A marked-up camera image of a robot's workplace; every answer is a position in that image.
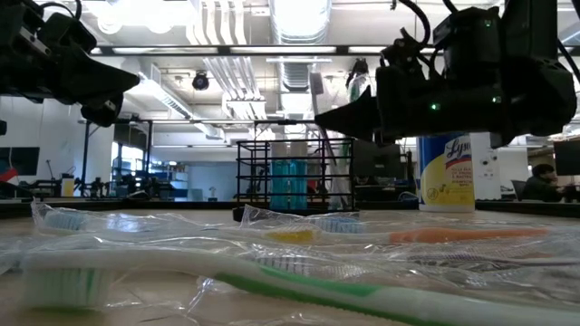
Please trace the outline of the black metal rig frame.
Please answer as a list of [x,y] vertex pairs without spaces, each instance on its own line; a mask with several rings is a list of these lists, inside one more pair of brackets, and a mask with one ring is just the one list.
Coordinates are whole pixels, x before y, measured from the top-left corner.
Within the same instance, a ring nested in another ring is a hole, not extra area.
[[209,139],[192,124],[132,123],[105,129],[90,129],[81,142],[76,173],[88,183],[99,177],[108,182],[117,172],[164,172],[171,162],[185,168],[195,165],[234,163],[237,143],[247,132],[228,132],[224,139]]

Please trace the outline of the person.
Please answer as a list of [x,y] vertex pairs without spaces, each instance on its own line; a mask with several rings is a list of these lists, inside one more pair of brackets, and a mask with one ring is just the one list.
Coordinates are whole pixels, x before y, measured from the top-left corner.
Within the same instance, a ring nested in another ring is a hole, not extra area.
[[580,190],[573,186],[560,187],[557,184],[555,168],[545,163],[532,168],[532,176],[527,179],[522,194],[527,200],[580,203]]

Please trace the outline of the orange white toothbrush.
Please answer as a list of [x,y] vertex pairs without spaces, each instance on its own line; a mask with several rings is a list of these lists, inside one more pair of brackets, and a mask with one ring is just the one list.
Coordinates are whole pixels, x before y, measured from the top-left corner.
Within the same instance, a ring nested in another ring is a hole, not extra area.
[[428,227],[388,233],[332,233],[314,225],[277,227],[264,232],[264,238],[293,245],[305,244],[442,244],[486,239],[534,237],[547,235],[545,228],[524,229],[453,229]]

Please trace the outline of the blue white toothbrush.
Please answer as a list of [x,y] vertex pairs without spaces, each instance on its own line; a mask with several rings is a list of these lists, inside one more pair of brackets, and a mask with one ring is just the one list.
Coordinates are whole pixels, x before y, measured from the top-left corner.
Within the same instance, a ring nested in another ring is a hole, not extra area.
[[176,214],[136,216],[52,207],[33,203],[32,213],[38,231],[50,234],[86,234],[105,231],[124,233],[157,232],[159,230],[203,230],[211,225],[188,220]]
[[350,217],[323,216],[312,220],[312,223],[328,233],[362,234],[366,225]]

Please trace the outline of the blue toothpaste tube white cap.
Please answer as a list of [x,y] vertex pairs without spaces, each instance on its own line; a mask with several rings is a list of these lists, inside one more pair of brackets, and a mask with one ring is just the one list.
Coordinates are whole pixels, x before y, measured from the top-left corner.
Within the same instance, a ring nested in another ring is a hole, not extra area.
[[287,147],[283,142],[271,144],[271,201],[270,207],[274,210],[288,208],[288,175],[289,165],[286,160]]
[[291,207],[295,210],[307,209],[307,143],[294,142],[291,144],[290,172],[294,177],[291,180]]

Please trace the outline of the ribbed silver ceiling duct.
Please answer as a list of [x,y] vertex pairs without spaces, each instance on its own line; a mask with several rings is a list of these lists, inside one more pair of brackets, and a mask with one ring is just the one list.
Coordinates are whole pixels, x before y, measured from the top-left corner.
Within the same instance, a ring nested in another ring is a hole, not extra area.
[[[312,45],[325,41],[332,0],[268,0],[271,30],[275,43]],[[309,71],[306,63],[280,63],[284,88],[292,92],[307,91]]]

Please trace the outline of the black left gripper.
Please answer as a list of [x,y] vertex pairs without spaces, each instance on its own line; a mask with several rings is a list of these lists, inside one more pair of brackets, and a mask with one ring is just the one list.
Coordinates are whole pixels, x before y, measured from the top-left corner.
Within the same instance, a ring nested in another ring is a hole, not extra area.
[[109,127],[123,93],[138,84],[137,75],[94,61],[77,45],[54,52],[24,28],[0,31],[0,95],[78,104],[85,119]]

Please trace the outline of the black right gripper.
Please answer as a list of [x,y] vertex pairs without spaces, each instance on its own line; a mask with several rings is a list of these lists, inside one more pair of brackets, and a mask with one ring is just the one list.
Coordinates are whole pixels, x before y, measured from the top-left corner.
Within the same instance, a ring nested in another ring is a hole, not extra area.
[[437,72],[424,44],[401,31],[382,50],[376,70],[376,98],[367,86],[355,101],[314,116],[324,129],[362,140],[378,130],[384,140],[492,129],[487,115],[501,112],[500,61],[492,66]]

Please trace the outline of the yellow blue wipes canister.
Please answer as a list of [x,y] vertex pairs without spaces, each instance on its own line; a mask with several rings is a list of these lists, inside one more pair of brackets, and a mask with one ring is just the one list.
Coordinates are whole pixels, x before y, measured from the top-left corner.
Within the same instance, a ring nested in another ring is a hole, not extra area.
[[418,138],[419,209],[437,213],[475,210],[473,164],[468,133]]

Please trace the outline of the black wall monitor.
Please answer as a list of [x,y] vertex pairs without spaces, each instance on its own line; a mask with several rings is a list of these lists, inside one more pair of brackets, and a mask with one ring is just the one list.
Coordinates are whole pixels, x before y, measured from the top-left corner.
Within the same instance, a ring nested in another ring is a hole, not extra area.
[[19,176],[35,176],[40,149],[34,147],[0,148],[0,174],[15,168]]

